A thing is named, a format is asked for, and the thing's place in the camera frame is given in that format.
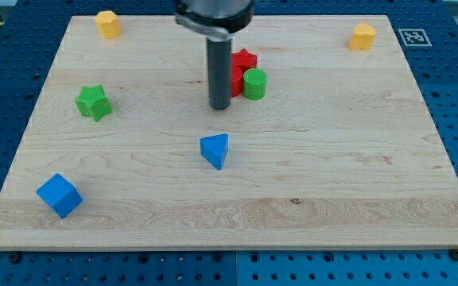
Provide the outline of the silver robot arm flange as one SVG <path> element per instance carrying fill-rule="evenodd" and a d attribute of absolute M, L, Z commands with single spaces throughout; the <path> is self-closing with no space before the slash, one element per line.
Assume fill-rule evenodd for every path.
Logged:
<path fill-rule="evenodd" d="M 254 16 L 254 0 L 173 0 L 178 25 L 211 41 L 229 41 Z"/>

